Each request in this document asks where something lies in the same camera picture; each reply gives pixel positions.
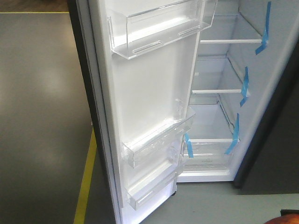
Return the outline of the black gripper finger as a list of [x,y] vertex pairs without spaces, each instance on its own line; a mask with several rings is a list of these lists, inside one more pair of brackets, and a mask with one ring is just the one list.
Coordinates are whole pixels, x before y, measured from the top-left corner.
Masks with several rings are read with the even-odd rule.
[[299,214],[299,210],[281,210],[280,211],[281,216],[285,216],[285,215],[292,215],[292,214]]

